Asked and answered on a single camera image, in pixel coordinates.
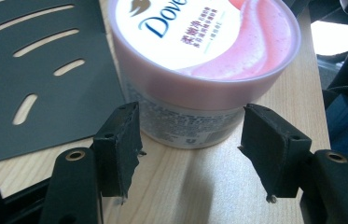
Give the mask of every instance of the dove logo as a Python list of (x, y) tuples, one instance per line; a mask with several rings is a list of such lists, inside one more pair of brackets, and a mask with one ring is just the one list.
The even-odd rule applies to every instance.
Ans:
[(152, 34), (159, 38), (163, 38), (170, 28), (169, 22), (176, 19), (176, 13), (180, 12), (180, 7), (185, 5), (187, 2), (188, 0), (173, 0), (169, 2), (169, 6), (160, 10), (159, 16), (149, 17), (142, 20), (139, 23), (138, 28), (142, 30), (143, 27), (146, 27), (148, 31), (152, 32)]
[(132, 0), (132, 7), (130, 12), (134, 12), (132, 16), (136, 16), (146, 11), (150, 7), (149, 0)]

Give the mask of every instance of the black mat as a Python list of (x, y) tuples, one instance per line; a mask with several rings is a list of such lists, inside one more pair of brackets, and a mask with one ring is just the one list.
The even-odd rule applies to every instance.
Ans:
[[(92, 136), (124, 104), (97, 0), (6, 0), (0, 2), (0, 24), (57, 7), (62, 10), (0, 31), (0, 160)], [(40, 39), (71, 30), (78, 33), (13, 57)], [(76, 60), (85, 63), (53, 75)], [(13, 125), (30, 94), (37, 99), (27, 120)]]

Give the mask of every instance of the dove jar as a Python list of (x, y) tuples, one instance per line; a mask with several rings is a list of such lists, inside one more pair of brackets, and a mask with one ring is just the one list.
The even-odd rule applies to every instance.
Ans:
[(110, 0), (108, 19), (141, 129), (170, 147), (221, 142), (292, 62), (299, 25), (281, 0)]

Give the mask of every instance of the wooden surface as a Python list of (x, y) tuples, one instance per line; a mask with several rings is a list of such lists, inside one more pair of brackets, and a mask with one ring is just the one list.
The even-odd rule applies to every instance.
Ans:
[[(314, 151), (329, 148), (329, 142), (308, 10), (299, 23), (298, 57), (256, 103), (311, 137)], [(301, 192), (297, 199), (266, 202), (251, 162), (237, 149), (241, 134), (242, 125), (224, 142), (197, 150), (165, 147), (142, 134), (147, 156), (140, 158), (128, 201), (120, 206), (120, 199), (104, 199), (105, 223), (303, 223)], [(50, 177), (55, 158), (66, 149), (90, 144), (86, 139), (0, 161), (3, 196)]]

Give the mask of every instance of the wooden table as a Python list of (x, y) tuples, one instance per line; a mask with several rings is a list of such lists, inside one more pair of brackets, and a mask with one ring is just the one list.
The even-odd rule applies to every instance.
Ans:
[[(106, 4), (102, 0), (105, 15)], [(308, 10), (299, 17), (302, 46), (296, 60), (256, 103), (283, 116), (313, 139), (312, 151), (329, 148), (325, 111)], [(299, 198), (266, 202), (251, 162), (237, 146), (242, 125), (224, 142), (198, 150), (163, 146), (142, 134), (140, 158), (128, 201), (104, 199), (105, 223), (303, 223)], [(0, 161), (4, 197), (50, 177), (55, 158), (91, 139)]]

